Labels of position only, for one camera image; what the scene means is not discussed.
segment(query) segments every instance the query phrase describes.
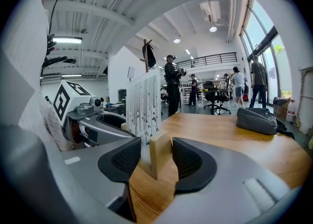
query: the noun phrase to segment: wooden pole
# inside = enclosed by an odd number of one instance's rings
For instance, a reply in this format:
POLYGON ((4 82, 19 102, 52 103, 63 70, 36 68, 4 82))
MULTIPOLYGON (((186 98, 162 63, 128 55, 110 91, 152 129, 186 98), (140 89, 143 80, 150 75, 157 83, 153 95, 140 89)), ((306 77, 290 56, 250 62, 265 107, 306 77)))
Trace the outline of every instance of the wooden pole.
POLYGON ((143 40, 144 48, 145 48, 145 66, 146 66, 146 73, 148 72, 148 54, 147 54, 147 40, 143 40))

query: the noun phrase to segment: round ceiling light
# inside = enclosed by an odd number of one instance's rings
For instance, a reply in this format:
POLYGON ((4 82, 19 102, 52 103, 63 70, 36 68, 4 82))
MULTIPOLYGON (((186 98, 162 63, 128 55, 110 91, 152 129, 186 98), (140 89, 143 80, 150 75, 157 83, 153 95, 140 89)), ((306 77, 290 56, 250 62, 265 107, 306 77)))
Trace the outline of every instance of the round ceiling light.
POLYGON ((210 27, 210 32, 215 32, 217 28, 215 26, 210 27))

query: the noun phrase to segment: table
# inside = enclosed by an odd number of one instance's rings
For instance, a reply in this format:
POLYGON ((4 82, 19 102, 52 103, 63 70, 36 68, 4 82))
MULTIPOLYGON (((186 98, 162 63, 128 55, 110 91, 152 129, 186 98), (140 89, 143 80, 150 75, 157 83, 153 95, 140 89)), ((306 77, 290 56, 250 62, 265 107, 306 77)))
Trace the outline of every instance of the table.
MULTIPOLYGON (((290 188, 304 183, 312 166, 309 155, 290 137, 265 135, 236 127, 236 116, 176 113, 162 122, 171 137, 202 141, 248 155, 278 175, 290 188)), ((170 160, 160 180, 136 167, 130 178, 137 222, 155 220, 174 198, 178 171, 170 160)))
POLYGON ((207 90, 207 89, 201 89, 197 93, 213 93, 213 102, 212 102, 212 108, 211 108, 211 115, 214 115, 214 102, 215 102, 215 93, 216 92, 227 92, 228 90, 207 90))

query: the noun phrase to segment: shorts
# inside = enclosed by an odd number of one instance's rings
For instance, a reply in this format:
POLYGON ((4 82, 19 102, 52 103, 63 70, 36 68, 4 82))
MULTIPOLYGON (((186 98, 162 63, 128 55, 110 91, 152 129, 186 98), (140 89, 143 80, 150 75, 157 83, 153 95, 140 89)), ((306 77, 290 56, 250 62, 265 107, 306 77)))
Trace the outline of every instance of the shorts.
POLYGON ((242 97, 244 93, 244 87, 236 88, 236 97, 242 97))

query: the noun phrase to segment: air conditioner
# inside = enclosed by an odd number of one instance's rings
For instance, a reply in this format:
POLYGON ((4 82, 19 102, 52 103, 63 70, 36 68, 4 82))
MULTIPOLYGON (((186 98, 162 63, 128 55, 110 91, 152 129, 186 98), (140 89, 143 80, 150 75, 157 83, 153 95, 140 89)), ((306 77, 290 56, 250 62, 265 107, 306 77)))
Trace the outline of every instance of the air conditioner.
POLYGON ((200 3, 206 22, 217 22, 221 18, 221 7, 218 0, 204 1, 200 3))

